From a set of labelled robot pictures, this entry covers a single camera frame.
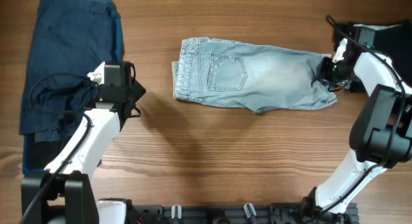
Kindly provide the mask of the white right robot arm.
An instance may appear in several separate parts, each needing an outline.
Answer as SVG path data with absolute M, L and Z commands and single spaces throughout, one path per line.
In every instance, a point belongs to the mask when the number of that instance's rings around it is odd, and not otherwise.
M 411 159 L 411 88 L 399 82 L 392 60 L 362 53 L 354 67 L 369 96 L 350 132 L 350 150 L 335 172 L 315 188 L 322 214 L 342 214 L 351 200 L 378 175 Z

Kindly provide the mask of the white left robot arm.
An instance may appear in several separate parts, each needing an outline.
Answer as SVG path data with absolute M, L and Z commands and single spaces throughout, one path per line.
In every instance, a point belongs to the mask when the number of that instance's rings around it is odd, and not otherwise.
M 146 93 L 135 79 L 126 82 L 87 81 L 102 106 L 71 110 L 47 110 L 48 115 L 75 115 L 82 121 L 64 149 L 38 173 L 21 183 L 21 223 L 129 223 L 136 218 L 131 200 L 95 200 L 91 179 L 111 141 L 133 117 L 136 102 Z

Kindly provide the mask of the light blue denim shorts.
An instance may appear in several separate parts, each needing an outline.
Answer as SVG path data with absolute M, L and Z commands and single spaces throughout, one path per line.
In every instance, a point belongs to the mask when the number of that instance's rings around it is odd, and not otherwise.
M 337 101 L 315 76 L 326 55 L 210 37 L 184 39 L 173 97 L 206 106 L 316 110 Z

